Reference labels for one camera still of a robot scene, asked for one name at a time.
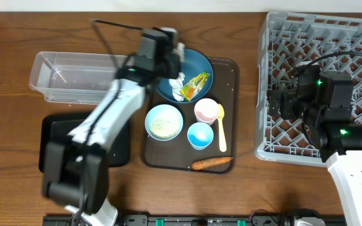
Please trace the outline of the white tissue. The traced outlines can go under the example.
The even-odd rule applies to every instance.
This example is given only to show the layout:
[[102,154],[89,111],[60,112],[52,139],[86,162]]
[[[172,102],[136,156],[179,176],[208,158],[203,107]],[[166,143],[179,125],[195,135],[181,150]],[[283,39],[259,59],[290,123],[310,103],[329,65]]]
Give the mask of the white tissue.
[[185,75],[180,72],[178,74],[178,78],[176,79],[169,79],[168,82],[172,88],[172,95],[177,102],[181,102],[184,100],[184,96],[181,94],[181,89],[183,88],[183,81]]

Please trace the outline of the yellow green snack wrapper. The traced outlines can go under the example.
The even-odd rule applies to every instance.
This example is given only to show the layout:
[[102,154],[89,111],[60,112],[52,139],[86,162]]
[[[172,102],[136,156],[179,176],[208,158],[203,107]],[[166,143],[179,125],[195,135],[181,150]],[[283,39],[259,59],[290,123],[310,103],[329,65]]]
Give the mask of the yellow green snack wrapper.
[[208,72],[198,74],[182,87],[180,93],[187,101],[191,101],[202,90],[210,76]]

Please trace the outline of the pink cup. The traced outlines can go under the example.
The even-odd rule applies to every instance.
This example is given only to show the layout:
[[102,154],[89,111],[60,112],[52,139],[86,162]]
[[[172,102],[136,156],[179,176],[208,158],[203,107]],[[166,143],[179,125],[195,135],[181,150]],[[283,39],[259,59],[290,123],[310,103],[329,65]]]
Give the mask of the pink cup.
[[212,125],[219,115],[219,106],[215,100],[204,98],[196,102],[194,114],[198,122]]

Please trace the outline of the light blue cup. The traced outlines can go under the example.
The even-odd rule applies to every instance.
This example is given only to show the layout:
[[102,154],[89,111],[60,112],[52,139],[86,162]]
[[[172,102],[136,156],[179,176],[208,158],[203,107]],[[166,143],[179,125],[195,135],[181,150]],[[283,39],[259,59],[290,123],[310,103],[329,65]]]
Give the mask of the light blue cup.
[[196,122],[189,127],[187,139],[194,149],[200,151],[208,147],[213,141],[214,132],[208,124]]

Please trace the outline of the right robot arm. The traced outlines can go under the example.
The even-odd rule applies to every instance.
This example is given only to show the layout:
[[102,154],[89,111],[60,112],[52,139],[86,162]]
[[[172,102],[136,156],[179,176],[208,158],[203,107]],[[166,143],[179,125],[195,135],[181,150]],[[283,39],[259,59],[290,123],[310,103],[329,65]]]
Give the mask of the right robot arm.
[[351,118],[352,78],[319,65],[297,67],[295,78],[296,89],[270,91],[270,114],[309,128],[308,142],[327,165],[347,225],[362,225],[362,125]]

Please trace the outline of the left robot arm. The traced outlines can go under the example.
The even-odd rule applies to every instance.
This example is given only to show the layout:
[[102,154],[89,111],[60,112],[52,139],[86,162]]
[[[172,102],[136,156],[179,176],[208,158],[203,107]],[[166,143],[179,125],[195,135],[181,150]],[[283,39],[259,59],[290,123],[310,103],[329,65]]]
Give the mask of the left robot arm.
[[147,90],[163,78],[177,78],[183,59],[177,30],[142,30],[138,51],[117,67],[98,106],[66,136],[47,143],[42,194],[75,209],[67,225],[115,224],[118,212],[107,200],[109,151]]

